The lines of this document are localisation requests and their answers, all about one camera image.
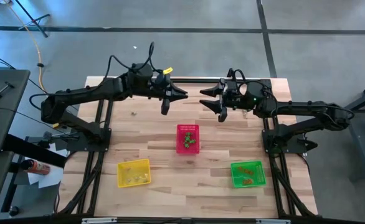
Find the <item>concrete floor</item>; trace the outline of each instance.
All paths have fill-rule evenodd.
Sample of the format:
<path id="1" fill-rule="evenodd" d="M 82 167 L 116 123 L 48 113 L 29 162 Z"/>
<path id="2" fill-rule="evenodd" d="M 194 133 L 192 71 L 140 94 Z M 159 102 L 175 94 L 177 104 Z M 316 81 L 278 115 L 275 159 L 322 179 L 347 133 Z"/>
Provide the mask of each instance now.
<path id="1" fill-rule="evenodd" d="M 168 27 L 259 29 L 256 0 L 51 0 L 22 1 L 33 15 L 51 14 L 48 26 Z M 269 29 L 365 29 L 365 1 L 263 0 Z M 14 6 L 20 15 L 23 12 Z M 0 26 L 19 26 L 6 6 L 0 6 Z M 107 58 L 116 54 L 126 63 L 141 62 L 155 41 L 157 67 L 174 68 L 178 76 L 223 77 L 229 67 L 247 77 L 269 77 L 261 34 L 84 33 L 51 32 L 45 39 L 35 32 L 45 64 L 49 92 L 80 88 L 88 75 L 103 75 Z M 365 88 L 365 35 L 270 35 L 280 78 L 288 78 L 293 100 L 323 100 L 345 106 Z M 0 57 L 16 68 L 29 69 L 37 81 L 37 53 L 26 32 L 0 31 Z M 114 63 L 111 75 L 124 70 Z M 28 97 L 40 93 L 31 83 L 19 111 L 39 119 Z M 16 115 L 11 133 L 20 138 L 40 136 L 49 129 Z M 348 131 L 317 131 L 308 135 L 319 143 L 309 153 L 311 182 L 320 215 L 365 221 L 365 181 L 352 183 L 348 175 L 360 169 L 358 153 Z M 18 187 L 13 205 L 17 217 L 52 211 L 56 187 Z M 7 214 L 0 213 L 0 218 Z"/>

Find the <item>yellow basket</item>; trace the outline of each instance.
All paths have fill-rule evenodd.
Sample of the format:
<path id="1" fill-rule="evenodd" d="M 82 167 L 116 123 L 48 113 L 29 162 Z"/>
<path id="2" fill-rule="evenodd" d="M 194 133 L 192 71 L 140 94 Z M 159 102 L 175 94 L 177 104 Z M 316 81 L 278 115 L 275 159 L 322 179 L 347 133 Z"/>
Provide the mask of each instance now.
<path id="1" fill-rule="evenodd" d="M 149 159 L 118 163 L 118 187 L 132 187 L 151 183 Z"/>

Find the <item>green basket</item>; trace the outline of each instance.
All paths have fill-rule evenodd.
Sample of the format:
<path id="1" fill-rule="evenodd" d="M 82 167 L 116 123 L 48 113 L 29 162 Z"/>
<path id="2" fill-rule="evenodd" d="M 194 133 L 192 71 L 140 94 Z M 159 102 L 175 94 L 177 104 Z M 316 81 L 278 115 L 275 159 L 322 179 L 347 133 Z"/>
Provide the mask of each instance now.
<path id="1" fill-rule="evenodd" d="M 262 161 L 231 163 L 231 173 L 235 188 L 266 184 Z"/>

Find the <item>wooden table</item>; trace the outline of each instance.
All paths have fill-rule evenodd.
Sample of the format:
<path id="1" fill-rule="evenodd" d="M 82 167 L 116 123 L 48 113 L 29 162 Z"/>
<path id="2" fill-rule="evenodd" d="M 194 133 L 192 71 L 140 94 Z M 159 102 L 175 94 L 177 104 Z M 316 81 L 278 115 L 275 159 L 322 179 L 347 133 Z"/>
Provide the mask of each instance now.
<path id="1" fill-rule="evenodd" d="M 86 85 L 97 85 L 102 78 L 88 77 Z M 287 79 L 273 78 L 271 81 L 274 95 L 279 101 L 291 99 Z M 260 135 L 262 120 L 251 112 L 229 110 L 226 121 L 219 123 L 217 115 L 199 103 L 200 99 L 211 99 L 200 94 L 199 90 L 214 84 L 176 85 L 186 90 L 189 98 L 172 102 L 167 116 L 161 115 L 161 101 L 157 99 L 134 96 L 115 102 L 110 125 L 113 130 L 111 144 L 103 164 L 95 216 L 278 217 L 270 163 Z M 94 121 L 97 104 L 82 104 L 78 116 L 88 122 Z M 279 116 L 278 119 L 285 124 L 296 122 L 294 116 Z M 201 151 L 198 155 L 176 154 L 177 124 L 200 126 Z M 293 189 L 310 211 L 317 213 L 306 164 L 295 154 L 286 156 Z M 117 164 L 144 158 L 150 160 L 152 183 L 118 188 Z M 66 206 L 80 187 L 86 159 L 86 152 L 78 152 L 66 164 L 60 185 L 59 210 Z M 233 188 L 230 164 L 251 160 L 263 162 L 267 185 Z M 285 211 L 288 211 L 284 190 L 282 195 Z"/>

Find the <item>plastic basket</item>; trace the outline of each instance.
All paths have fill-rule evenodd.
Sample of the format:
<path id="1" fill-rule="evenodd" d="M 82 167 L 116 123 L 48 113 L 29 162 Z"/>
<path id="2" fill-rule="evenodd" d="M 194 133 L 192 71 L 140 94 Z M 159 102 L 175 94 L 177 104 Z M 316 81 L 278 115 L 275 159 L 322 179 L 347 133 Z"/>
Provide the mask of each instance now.
<path id="1" fill-rule="evenodd" d="M 132 187 L 151 183 L 149 159 L 118 163 L 118 187 Z"/>
<path id="2" fill-rule="evenodd" d="M 235 188 L 266 185 L 262 161 L 231 163 L 232 181 Z"/>
<path id="3" fill-rule="evenodd" d="M 184 141 L 186 133 L 192 133 L 191 140 L 195 139 L 196 142 L 188 144 L 185 147 Z M 199 125 L 196 124 L 179 124 L 177 125 L 177 140 L 176 149 L 178 154 L 198 154 L 199 153 Z"/>

